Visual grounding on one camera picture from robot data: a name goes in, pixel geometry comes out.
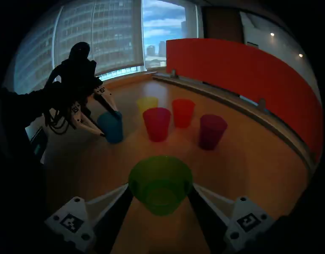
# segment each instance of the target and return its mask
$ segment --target blue cup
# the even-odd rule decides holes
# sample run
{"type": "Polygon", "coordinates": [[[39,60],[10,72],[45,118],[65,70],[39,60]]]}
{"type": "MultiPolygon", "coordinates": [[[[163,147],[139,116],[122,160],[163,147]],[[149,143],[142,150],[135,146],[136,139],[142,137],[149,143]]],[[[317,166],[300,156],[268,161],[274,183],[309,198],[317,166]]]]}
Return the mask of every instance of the blue cup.
{"type": "Polygon", "coordinates": [[[120,116],[120,120],[115,119],[108,111],[97,119],[97,124],[105,133],[107,141],[111,144],[116,144],[123,140],[122,114],[118,111],[116,113],[120,116]]]}

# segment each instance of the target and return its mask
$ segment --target red panel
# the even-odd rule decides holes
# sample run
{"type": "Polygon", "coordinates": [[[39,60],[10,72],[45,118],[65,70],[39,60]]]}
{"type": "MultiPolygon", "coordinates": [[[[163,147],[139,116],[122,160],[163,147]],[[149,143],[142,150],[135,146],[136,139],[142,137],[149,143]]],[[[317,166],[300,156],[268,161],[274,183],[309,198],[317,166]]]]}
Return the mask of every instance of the red panel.
{"type": "Polygon", "coordinates": [[[247,97],[287,123],[316,157],[323,142],[322,107],[308,83],[276,57],[232,41],[167,41],[167,72],[200,80],[247,97]]]}

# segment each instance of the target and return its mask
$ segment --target building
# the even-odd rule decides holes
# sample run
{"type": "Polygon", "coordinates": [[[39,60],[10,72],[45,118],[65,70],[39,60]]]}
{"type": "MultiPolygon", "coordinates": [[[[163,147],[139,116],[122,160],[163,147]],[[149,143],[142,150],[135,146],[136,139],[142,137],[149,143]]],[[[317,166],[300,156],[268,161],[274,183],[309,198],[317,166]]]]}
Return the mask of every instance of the building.
{"type": "Polygon", "coordinates": [[[141,2],[134,0],[72,1],[43,17],[17,52],[15,91],[24,94],[43,88],[53,68],[80,41],[90,44],[89,59],[97,62],[96,74],[142,65],[138,6],[141,2]]]}
{"type": "Polygon", "coordinates": [[[159,56],[166,56],[166,42],[161,41],[159,43],[159,56]]]}
{"type": "Polygon", "coordinates": [[[150,45],[147,47],[147,55],[148,56],[155,56],[155,46],[150,45]]]}
{"type": "Polygon", "coordinates": [[[187,24],[186,20],[181,22],[181,32],[182,32],[182,38],[187,38],[187,24]]]}

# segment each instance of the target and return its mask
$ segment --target cup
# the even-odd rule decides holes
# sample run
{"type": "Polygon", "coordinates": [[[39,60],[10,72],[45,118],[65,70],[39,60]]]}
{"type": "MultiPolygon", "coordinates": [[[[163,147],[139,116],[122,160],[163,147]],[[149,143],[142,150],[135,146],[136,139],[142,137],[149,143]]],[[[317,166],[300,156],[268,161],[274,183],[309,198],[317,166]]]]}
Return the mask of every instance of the cup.
{"type": "Polygon", "coordinates": [[[153,142],[164,141],[168,136],[171,112],[166,108],[150,108],[142,115],[149,139],[153,142]]]}
{"type": "Polygon", "coordinates": [[[199,147],[214,150],[227,129],[227,122],[216,115],[203,115],[200,119],[199,147]]]}
{"type": "Polygon", "coordinates": [[[122,114],[118,111],[116,113],[120,116],[120,120],[115,119],[108,111],[97,119],[98,126],[105,133],[107,141],[111,144],[116,144],[123,140],[122,114]]]}
{"type": "Polygon", "coordinates": [[[195,103],[189,99],[175,99],[172,107],[175,127],[187,128],[192,121],[195,103]]]}
{"type": "Polygon", "coordinates": [[[131,170],[129,189],[152,213],[173,213],[192,188],[189,167],[171,156],[153,156],[141,160],[131,170]]]}
{"type": "Polygon", "coordinates": [[[148,96],[140,98],[136,101],[136,104],[138,105],[140,114],[142,115],[147,109],[150,108],[157,108],[158,107],[158,98],[148,96]]]}

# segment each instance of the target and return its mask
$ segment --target red cup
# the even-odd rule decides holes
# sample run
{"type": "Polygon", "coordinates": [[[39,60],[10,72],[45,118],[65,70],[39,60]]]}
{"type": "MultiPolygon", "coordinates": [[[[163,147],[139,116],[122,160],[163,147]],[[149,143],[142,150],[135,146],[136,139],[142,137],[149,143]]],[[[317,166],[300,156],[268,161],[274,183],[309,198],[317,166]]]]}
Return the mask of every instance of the red cup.
{"type": "Polygon", "coordinates": [[[175,127],[187,128],[191,124],[195,103],[189,99],[175,99],[172,106],[175,127]]]}
{"type": "Polygon", "coordinates": [[[227,122],[220,116],[203,115],[200,119],[199,147],[214,150],[226,129],[227,122]]]}
{"type": "Polygon", "coordinates": [[[171,112],[166,108],[150,108],[142,115],[149,139],[153,142],[164,141],[168,136],[171,112]]]}

